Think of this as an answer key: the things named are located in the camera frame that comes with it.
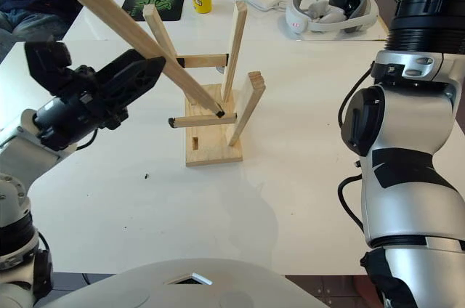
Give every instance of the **floor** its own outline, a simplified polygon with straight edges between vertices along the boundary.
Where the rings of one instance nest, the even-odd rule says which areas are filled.
[[[376,0],[380,14],[385,23],[395,15],[396,3],[393,0]],[[465,130],[465,102],[459,108],[457,121]],[[95,283],[110,275],[89,275],[91,283]],[[309,276],[289,275],[287,278],[318,297],[319,300],[333,308],[382,308],[374,287],[366,276]],[[83,288],[86,283],[80,274],[55,273],[55,286],[48,297],[42,299],[36,307],[42,307],[61,296]]]

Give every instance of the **wooden stick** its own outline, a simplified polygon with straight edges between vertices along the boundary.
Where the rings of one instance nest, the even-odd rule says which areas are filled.
[[[190,128],[193,126],[209,126],[235,123],[237,115],[226,113],[221,118],[215,115],[193,115],[191,117],[170,118],[168,123],[171,128]]]
[[[232,16],[232,30],[230,37],[229,55],[230,59],[225,69],[225,82],[221,87],[221,96],[223,102],[227,102],[233,88],[235,66],[238,63],[240,43],[244,26],[246,25],[247,4],[244,1],[237,1],[234,6],[234,14]]]
[[[244,84],[235,106],[238,120],[226,131],[226,141],[229,146],[233,146],[238,141],[265,88],[264,79],[260,72],[250,72],[248,74],[248,80]]]
[[[155,39],[162,48],[166,50],[172,57],[176,58],[177,53],[174,48],[173,42],[169,38],[168,31],[165,28],[165,24],[161,20],[160,14],[154,4],[148,4],[144,6],[142,11],[145,21],[147,21],[148,27],[150,27]]]
[[[143,57],[164,57],[166,65],[163,72],[179,88],[199,104],[221,117],[224,114],[221,106],[202,86],[192,78],[179,63],[154,41],[114,0],[78,0],[88,7],[96,16],[127,41]]]
[[[177,59],[184,68],[224,67],[227,64],[227,54],[183,55]]]

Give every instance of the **person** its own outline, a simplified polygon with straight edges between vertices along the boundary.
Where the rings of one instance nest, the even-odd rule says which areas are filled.
[[[61,40],[81,8],[76,0],[0,0],[0,62],[17,41]]]

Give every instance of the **wooden base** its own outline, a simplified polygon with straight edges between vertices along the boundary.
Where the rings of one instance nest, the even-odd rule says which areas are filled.
[[[221,84],[204,85],[203,88],[222,106],[226,113],[234,113],[234,96],[227,103],[221,100]],[[185,100],[186,116],[206,116],[211,111]],[[186,166],[200,166],[242,161],[240,140],[229,146],[226,131],[234,124],[196,126],[186,128]]]

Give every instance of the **jeans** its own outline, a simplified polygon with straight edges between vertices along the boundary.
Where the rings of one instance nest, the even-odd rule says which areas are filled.
[[[24,9],[0,12],[0,63],[17,41],[61,40],[69,27],[58,15]]]

